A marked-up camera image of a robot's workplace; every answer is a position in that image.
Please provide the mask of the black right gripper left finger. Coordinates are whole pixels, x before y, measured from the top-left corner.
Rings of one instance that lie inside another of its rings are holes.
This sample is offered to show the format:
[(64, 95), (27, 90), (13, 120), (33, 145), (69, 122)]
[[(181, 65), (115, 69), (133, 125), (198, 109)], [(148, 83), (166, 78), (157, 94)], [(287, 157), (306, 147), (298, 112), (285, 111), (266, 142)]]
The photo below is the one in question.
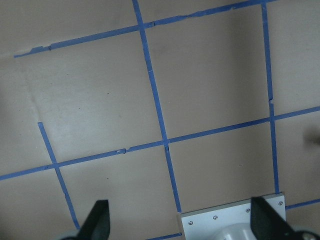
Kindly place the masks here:
[(76, 235), (76, 240), (108, 240), (111, 231), (109, 201), (97, 200)]

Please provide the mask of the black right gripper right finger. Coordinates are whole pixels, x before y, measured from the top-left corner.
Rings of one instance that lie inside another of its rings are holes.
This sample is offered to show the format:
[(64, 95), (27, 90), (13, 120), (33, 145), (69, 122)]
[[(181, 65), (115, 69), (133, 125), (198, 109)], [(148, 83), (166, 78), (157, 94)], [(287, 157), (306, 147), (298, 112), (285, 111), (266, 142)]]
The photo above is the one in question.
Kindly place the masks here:
[(251, 198), (250, 228), (257, 240), (303, 240), (263, 197)]

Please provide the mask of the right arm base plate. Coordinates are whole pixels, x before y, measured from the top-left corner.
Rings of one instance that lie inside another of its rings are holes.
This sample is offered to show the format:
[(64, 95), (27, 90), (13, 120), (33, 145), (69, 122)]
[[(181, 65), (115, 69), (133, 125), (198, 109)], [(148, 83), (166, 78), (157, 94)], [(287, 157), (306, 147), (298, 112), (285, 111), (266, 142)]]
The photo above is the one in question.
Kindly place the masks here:
[[(286, 220), (285, 196), (282, 193), (261, 196)], [(251, 230), (251, 198), (214, 207), (185, 212), (180, 215), (183, 235), (186, 240), (213, 240), (229, 230), (235, 233), (244, 228)]]

